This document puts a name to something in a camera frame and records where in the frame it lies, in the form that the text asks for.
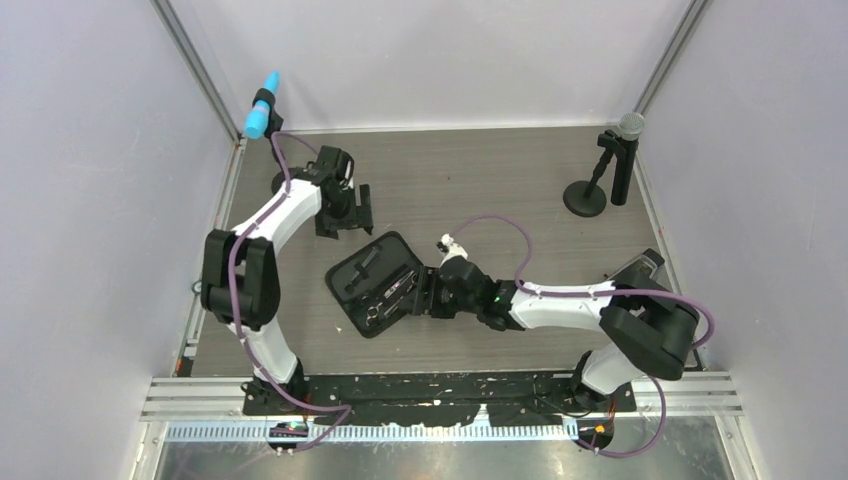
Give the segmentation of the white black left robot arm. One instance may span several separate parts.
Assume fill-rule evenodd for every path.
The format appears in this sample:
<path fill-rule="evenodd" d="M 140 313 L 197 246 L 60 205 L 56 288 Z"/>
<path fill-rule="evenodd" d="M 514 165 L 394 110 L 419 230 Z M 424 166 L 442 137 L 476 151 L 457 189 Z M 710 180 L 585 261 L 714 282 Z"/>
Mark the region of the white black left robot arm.
<path fill-rule="evenodd" d="M 255 383 L 284 414 L 305 405 L 307 389 L 302 362 L 279 325 L 277 255 L 309 221 L 319 237 L 335 239 L 341 230 L 373 232 L 370 188 L 355 184 L 354 165 L 348 152 L 323 146 L 306 166 L 284 167 L 280 189 L 255 214 L 205 239 L 201 305 L 237 337 Z"/>

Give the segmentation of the black hair clip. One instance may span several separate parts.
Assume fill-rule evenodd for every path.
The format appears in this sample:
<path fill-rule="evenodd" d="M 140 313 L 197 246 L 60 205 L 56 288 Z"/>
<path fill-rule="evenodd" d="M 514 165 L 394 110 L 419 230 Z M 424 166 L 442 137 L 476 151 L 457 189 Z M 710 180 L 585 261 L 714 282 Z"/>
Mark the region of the black hair clip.
<path fill-rule="evenodd" d="M 360 262 L 354 264 L 354 272 L 347 285 L 349 292 L 354 291 L 362 282 L 370 279 L 370 270 L 379 259 L 381 252 L 381 246 L 373 246 Z"/>

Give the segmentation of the silver thinning scissors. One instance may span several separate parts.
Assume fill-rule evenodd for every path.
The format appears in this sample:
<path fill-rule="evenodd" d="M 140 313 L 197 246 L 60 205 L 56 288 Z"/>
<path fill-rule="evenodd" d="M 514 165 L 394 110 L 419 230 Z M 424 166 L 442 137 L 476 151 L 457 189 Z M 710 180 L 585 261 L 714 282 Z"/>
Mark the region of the silver thinning scissors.
<path fill-rule="evenodd" d="M 362 303 L 366 307 L 365 325 L 375 328 L 379 323 L 387 321 L 397 310 L 405 297 L 404 293 L 378 293 L 364 296 Z"/>

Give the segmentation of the silver hair scissors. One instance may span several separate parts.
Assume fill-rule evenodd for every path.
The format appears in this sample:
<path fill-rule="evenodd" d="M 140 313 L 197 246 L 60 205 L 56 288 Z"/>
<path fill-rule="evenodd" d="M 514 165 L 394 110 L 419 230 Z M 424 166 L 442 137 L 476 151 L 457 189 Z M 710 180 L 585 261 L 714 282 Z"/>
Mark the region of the silver hair scissors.
<path fill-rule="evenodd" d="M 416 274 L 416 270 L 411 267 L 400 267 L 390 276 L 388 280 L 383 281 L 375 289 L 369 291 L 365 296 L 378 293 L 386 293 L 387 295 L 390 295 L 395 292 L 405 294 L 414 283 Z"/>

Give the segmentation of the black zip tool case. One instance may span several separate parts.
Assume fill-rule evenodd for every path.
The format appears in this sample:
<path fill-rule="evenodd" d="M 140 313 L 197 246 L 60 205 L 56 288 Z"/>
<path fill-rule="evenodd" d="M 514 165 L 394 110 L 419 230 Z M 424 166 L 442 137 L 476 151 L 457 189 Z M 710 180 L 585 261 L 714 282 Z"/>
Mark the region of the black zip tool case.
<path fill-rule="evenodd" d="M 360 262 L 373 246 L 381 246 L 382 252 L 370 270 L 370 279 L 362 282 L 354 291 L 349 292 L 347 285 L 354 272 L 354 264 Z M 403 303 L 411 295 L 417 274 L 414 283 L 411 285 L 409 291 L 405 293 L 405 297 L 397 310 L 387 321 L 379 323 L 375 328 L 369 328 L 365 325 L 366 307 L 362 303 L 362 298 L 369 291 L 375 289 L 383 281 L 388 280 L 398 268 L 403 266 L 411 267 L 418 272 L 423 264 L 399 232 L 389 231 L 360 248 L 350 257 L 334 265 L 326 272 L 324 276 L 325 285 L 347 318 L 363 337 L 367 339 L 376 337 L 406 314 Z"/>

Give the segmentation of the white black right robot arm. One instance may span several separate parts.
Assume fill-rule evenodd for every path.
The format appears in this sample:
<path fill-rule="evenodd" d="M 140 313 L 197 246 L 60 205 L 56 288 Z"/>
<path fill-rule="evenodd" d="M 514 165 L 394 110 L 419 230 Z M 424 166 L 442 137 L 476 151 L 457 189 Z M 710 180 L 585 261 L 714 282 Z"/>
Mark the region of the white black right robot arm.
<path fill-rule="evenodd" d="M 599 284 L 556 287 L 494 280 L 454 256 L 429 269 L 420 291 L 423 304 L 414 311 L 433 318 L 466 313 L 495 331 L 557 327 L 605 334 L 608 344 L 584 353 L 570 380 L 572 400 L 589 411 L 634 379 L 680 379 L 699 323 L 693 307 L 633 268 Z"/>

